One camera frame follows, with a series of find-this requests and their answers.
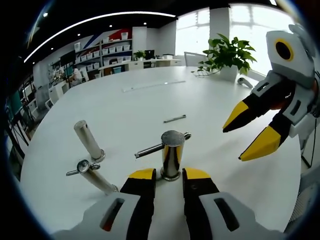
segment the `computer monitor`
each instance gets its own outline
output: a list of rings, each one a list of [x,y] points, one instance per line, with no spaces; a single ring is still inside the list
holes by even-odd
[[[155,57],[155,50],[145,50],[145,59],[153,59]]]

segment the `metal cylinder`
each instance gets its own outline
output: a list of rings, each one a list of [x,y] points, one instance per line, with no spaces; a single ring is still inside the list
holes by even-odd
[[[103,176],[100,175],[100,173],[98,173],[98,171],[96,171],[99,169],[99,167],[96,165],[90,166],[87,160],[82,160],[77,164],[76,169],[85,179],[103,191],[106,195],[117,192],[118,188],[109,183]]]
[[[74,125],[73,129],[75,130],[86,150],[89,152],[91,159],[95,163],[100,163],[105,158],[105,152],[98,146],[94,136],[88,128],[86,121],[78,121]]]
[[[162,163],[161,176],[167,181],[174,181],[180,177],[180,162],[185,144],[185,135],[181,132],[170,130],[161,136]]]

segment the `white table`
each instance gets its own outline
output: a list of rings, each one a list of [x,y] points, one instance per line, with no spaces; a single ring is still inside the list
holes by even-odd
[[[36,130],[26,152],[21,189],[32,212],[53,233],[78,224],[84,211],[104,194],[84,177],[66,177],[88,157],[73,126],[86,120],[106,159],[99,172],[119,188],[129,174],[162,165],[161,152],[135,159],[134,153],[160,143],[162,133],[191,132],[181,167],[210,174],[220,191],[253,209],[268,229],[283,231],[294,209],[300,183],[298,137],[288,138],[272,155],[241,162],[238,156],[270,122],[275,112],[229,133],[222,126],[234,106],[250,94],[245,86],[195,77],[193,67],[159,67],[123,72],[71,88]],[[123,89],[170,81],[123,92]],[[186,119],[163,120],[186,114]],[[156,186],[149,239],[188,239],[182,177]]]

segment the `cabinet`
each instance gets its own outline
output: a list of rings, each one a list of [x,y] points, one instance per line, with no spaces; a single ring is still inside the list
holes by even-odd
[[[125,65],[126,71],[139,70],[139,69],[144,69],[143,61],[129,62],[128,64]]]

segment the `metal handle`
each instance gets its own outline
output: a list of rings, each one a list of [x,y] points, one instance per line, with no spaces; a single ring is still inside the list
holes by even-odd
[[[68,177],[68,176],[72,176],[72,175],[76,175],[76,174],[83,174],[87,171],[87,169],[85,169],[85,168],[88,164],[89,164],[89,162],[87,160],[82,160],[78,163],[76,170],[68,171],[65,175]],[[88,168],[90,168],[91,170],[98,170],[100,167],[101,166],[98,163],[93,163],[88,166]]]
[[[68,171],[65,175],[66,176],[72,176],[72,175],[76,175],[79,174],[80,172],[78,170],[73,170],[73,171]]]
[[[184,135],[184,139],[185,140],[188,140],[189,138],[191,138],[191,133],[190,132],[186,132]],[[155,146],[152,146],[152,147],[148,147],[144,150],[141,150],[141,151],[138,151],[137,153],[134,154],[135,158],[138,159],[138,158],[141,158],[141,157],[144,157],[146,155],[149,155],[149,154],[153,154],[159,150],[162,150],[165,148],[165,145],[163,143],[160,143],[158,145],[155,145]]]

